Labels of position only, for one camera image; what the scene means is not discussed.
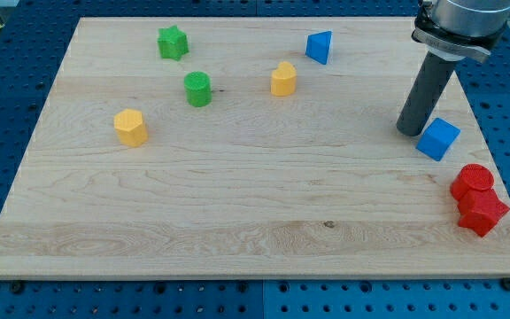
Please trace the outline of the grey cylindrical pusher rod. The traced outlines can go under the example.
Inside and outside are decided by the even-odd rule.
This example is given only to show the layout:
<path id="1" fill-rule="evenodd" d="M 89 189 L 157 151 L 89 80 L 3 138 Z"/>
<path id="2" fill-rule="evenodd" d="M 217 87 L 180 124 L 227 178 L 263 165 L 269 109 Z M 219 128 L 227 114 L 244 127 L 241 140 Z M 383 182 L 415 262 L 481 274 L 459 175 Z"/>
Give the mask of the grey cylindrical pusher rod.
<path id="1" fill-rule="evenodd" d="M 448 81 L 456 61 L 428 52 L 415 78 L 396 127 L 405 136 L 418 136 L 424 129 Z"/>

